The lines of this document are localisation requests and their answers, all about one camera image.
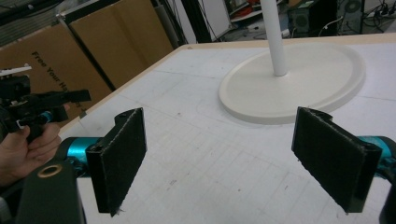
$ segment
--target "cardboard box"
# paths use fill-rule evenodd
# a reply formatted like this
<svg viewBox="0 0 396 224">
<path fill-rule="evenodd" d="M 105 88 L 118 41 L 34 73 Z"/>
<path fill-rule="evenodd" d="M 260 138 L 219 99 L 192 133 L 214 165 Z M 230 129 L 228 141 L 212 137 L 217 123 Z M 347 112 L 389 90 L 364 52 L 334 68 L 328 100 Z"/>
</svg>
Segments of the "cardboard box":
<svg viewBox="0 0 396 224">
<path fill-rule="evenodd" d="M 120 0 L 69 27 L 116 89 L 173 50 L 149 0 Z"/>
<path fill-rule="evenodd" d="M 69 120 L 111 93 L 73 36 L 62 25 L 40 30 L 0 49 L 0 68 L 22 67 L 26 63 L 32 66 L 32 70 L 15 76 L 29 75 L 31 93 L 89 90 L 92 100 L 70 104 L 71 108 L 67 111 Z"/>
</svg>

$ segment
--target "person's hand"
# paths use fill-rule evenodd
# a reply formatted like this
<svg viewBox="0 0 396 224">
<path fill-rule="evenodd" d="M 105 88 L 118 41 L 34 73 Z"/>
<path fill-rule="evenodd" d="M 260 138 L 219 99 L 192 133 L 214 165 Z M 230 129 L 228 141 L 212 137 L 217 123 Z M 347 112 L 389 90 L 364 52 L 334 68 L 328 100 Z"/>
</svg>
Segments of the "person's hand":
<svg viewBox="0 0 396 224">
<path fill-rule="evenodd" d="M 35 168 L 52 159 L 61 144 L 60 127 L 55 123 L 43 126 L 43 133 L 28 144 L 30 128 L 9 133 L 0 143 L 0 187 L 26 177 Z"/>
</svg>

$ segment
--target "white pole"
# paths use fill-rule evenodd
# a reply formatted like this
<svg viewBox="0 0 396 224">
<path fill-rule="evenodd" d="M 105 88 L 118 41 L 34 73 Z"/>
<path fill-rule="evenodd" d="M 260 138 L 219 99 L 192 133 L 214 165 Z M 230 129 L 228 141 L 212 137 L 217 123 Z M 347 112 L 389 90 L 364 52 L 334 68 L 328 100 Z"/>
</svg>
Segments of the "white pole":
<svg viewBox="0 0 396 224">
<path fill-rule="evenodd" d="M 275 76 L 282 77 L 288 73 L 288 67 L 283 50 L 276 0 L 261 0 L 261 4 L 274 73 Z"/>
</svg>

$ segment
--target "white tabletop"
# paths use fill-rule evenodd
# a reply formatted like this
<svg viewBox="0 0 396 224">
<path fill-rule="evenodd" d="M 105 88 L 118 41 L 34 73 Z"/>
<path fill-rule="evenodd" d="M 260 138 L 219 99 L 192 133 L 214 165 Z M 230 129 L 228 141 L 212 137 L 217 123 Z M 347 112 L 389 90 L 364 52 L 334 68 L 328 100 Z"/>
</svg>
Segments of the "white tabletop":
<svg viewBox="0 0 396 224">
<path fill-rule="evenodd" d="M 333 121 L 396 139 L 396 44 L 350 47 L 367 77 Z M 181 49 L 63 128 L 62 138 L 104 136 L 116 115 L 144 109 L 148 152 L 120 214 L 99 214 L 91 180 L 78 180 L 88 223 L 378 223 L 388 181 L 376 177 L 363 212 L 347 215 L 291 151 L 293 123 L 247 123 L 222 107 L 222 79 L 264 50 Z"/>
</svg>

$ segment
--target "white round base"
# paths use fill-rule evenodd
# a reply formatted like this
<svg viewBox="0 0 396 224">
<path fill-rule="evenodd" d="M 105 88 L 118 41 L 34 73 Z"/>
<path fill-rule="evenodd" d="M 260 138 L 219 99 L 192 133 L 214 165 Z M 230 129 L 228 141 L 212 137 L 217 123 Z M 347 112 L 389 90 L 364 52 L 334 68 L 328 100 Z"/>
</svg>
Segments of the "white round base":
<svg viewBox="0 0 396 224">
<path fill-rule="evenodd" d="M 347 46 L 307 43 L 284 50 L 289 72 L 283 77 L 274 75 L 268 50 L 240 63 L 223 79 L 219 98 L 230 114 L 253 123 L 293 123 L 298 106 L 331 112 L 364 83 L 364 61 Z"/>
</svg>

